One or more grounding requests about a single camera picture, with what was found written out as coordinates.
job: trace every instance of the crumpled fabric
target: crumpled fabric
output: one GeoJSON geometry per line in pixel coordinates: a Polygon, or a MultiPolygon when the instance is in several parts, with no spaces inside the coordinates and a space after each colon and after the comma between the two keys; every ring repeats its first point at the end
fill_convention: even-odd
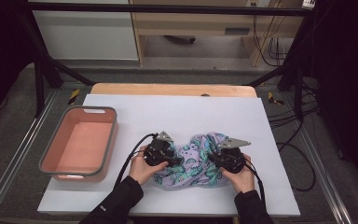
{"type": "Polygon", "coordinates": [[[219,187],[228,180],[219,168],[208,159],[208,153],[219,152],[217,145],[228,139],[222,133],[198,134],[188,145],[178,147],[171,144],[177,157],[184,158],[180,165],[166,167],[154,175],[156,183],[165,189],[179,189],[192,186],[219,187]]]}

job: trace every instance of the pink tray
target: pink tray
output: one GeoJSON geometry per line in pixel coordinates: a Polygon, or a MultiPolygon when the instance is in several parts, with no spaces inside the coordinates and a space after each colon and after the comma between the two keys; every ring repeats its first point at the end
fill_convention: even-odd
{"type": "Polygon", "coordinates": [[[103,180],[117,128],[117,112],[112,107],[70,107],[40,160],[40,170],[58,180],[103,180]]]}

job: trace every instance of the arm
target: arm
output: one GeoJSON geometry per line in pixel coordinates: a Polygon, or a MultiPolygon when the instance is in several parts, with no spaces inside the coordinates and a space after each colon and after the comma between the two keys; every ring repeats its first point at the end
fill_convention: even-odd
{"type": "Polygon", "coordinates": [[[80,224],[125,223],[130,209],[143,197],[139,183],[127,176],[80,224]]]}
{"type": "Polygon", "coordinates": [[[234,199],[238,214],[240,215],[241,224],[269,224],[273,223],[267,213],[264,204],[258,197],[254,189],[245,193],[240,192],[234,199]]]}
{"type": "MultiPolygon", "coordinates": [[[[247,161],[251,158],[243,154],[247,161]]],[[[220,168],[222,174],[229,179],[234,190],[238,195],[234,199],[238,214],[240,215],[241,224],[269,224],[273,223],[269,217],[264,204],[262,204],[255,191],[255,177],[254,174],[245,167],[237,173],[232,174],[225,168],[220,168]]]]}
{"type": "Polygon", "coordinates": [[[130,209],[144,197],[141,185],[168,165],[165,161],[157,166],[149,166],[143,150],[145,147],[141,147],[137,156],[131,159],[130,174],[79,224],[126,223],[130,209]]]}

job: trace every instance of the white tabletop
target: white tabletop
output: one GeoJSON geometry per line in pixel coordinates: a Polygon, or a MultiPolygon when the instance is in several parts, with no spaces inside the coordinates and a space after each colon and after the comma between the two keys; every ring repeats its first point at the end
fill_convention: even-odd
{"type": "MultiPolygon", "coordinates": [[[[89,94],[84,105],[112,106],[117,111],[117,141],[107,176],[98,183],[51,178],[39,212],[88,213],[112,190],[119,170],[138,141],[149,133],[166,131],[179,146],[196,134],[209,132],[250,141],[252,144],[241,147],[241,151],[251,156],[263,181],[268,213],[273,217],[300,215],[260,99],[89,94]]],[[[131,209],[132,216],[237,215],[236,193],[230,185],[166,190],[151,179],[143,190],[145,196],[131,209]]]]}

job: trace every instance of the wall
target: wall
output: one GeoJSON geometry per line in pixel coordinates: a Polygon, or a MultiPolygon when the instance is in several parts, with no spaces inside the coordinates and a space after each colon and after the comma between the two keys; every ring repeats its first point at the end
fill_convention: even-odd
{"type": "MultiPolygon", "coordinates": [[[[30,0],[30,2],[128,4],[127,0],[30,0]]],[[[130,13],[34,11],[55,59],[138,60],[130,13]]]]}

